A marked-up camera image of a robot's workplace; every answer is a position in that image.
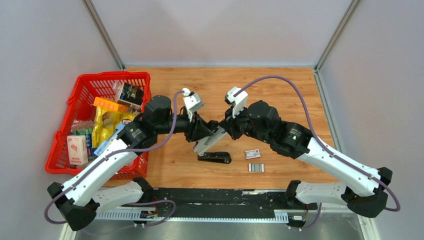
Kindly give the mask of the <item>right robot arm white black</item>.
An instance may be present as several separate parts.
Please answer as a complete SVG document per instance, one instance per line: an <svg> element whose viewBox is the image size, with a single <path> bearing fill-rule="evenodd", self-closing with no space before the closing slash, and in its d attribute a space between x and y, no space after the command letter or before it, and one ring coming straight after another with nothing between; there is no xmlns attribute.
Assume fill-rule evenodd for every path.
<svg viewBox="0 0 424 240"><path fill-rule="evenodd" d="M390 169L367 167L352 160L313 136L310 129L282 120L277 109L262 100L243 107L236 115L236 104L226 103L230 108L219 126L233 140L245 135L268 144L278 155L311 164L338 179L335 183L292 180L284 195L289 208L337 204L367 218L376 218L386 208L385 190L393 175Z"/></svg>

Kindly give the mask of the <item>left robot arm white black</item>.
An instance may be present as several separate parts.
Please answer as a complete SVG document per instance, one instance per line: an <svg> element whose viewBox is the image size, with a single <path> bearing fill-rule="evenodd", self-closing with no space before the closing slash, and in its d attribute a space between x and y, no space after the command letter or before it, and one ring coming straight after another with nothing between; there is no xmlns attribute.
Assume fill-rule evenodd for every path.
<svg viewBox="0 0 424 240"><path fill-rule="evenodd" d="M162 147L159 135L169 139L183 133L187 142L197 142L217 131L216 120L205 121L198 114L203 102L196 93L188 94L183 101L182 112L178 112L175 98L154 96L89 166L72 179L54 182L47 188L51 205L57 207L73 231L84 229L98 214L122 205L145 208L156 204L152 186L142 177L107 190L102 186L127 163Z"/></svg>

